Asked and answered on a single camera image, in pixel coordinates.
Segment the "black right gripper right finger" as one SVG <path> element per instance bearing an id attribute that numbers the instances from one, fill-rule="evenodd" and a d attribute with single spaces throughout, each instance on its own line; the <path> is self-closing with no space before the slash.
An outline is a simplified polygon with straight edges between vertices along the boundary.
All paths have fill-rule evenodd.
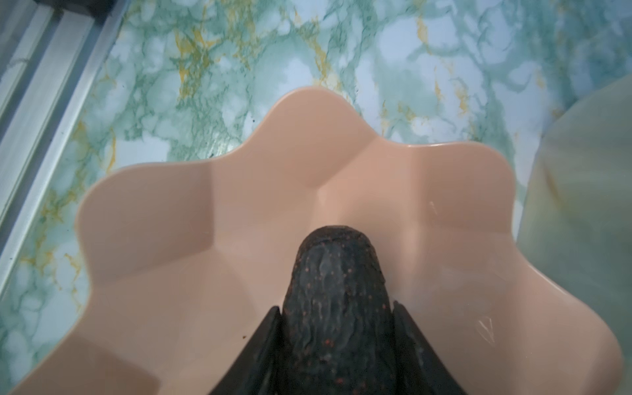
<path id="1" fill-rule="evenodd" d="M 466 395 L 403 304 L 393 302 L 396 394 Z"/>

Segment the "translucent yellowish plastic bag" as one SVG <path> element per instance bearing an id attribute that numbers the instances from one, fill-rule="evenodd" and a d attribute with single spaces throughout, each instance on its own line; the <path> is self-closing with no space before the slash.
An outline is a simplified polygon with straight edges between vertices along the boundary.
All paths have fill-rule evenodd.
<path id="1" fill-rule="evenodd" d="M 593 309 L 631 391 L 631 79 L 575 103 L 545 132 L 518 231 L 525 258 Z"/>

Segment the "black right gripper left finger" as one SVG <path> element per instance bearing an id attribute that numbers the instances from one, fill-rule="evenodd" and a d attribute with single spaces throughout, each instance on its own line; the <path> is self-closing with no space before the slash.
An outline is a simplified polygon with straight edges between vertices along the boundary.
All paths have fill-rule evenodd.
<path id="1" fill-rule="evenodd" d="M 280 344 L 281 313 L 278 306 L 273 306 L 209 394 L 275 394 Z"/>

